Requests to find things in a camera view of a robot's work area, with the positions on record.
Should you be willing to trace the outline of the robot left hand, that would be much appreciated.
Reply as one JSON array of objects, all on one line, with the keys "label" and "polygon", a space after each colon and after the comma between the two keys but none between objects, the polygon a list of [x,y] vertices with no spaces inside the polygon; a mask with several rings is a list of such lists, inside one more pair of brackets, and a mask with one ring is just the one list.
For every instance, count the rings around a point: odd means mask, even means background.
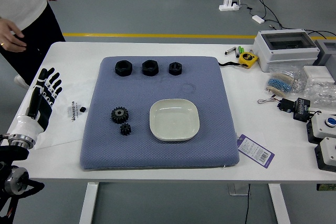
[{"label": "robot left hand", "polygon": [[26,112],[17,117],[19,134],[33,140],[44,132],[48,126],[52,107],[58,94],[62,91],[60,73],[54,68],[43,68],[33,87],[31,100]]}]

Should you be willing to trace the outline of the person's right hand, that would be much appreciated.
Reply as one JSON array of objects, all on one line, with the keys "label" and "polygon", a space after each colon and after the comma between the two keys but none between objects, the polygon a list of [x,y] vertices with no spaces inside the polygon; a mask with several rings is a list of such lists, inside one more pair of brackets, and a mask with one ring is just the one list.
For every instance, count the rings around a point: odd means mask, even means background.
[{"label": "person's right hand", "polygon": [[2,48],[10,52],[25,51],[27,44],[21,38],[24,38],[24,35],[16,24],[8,19],[1,18]]}]

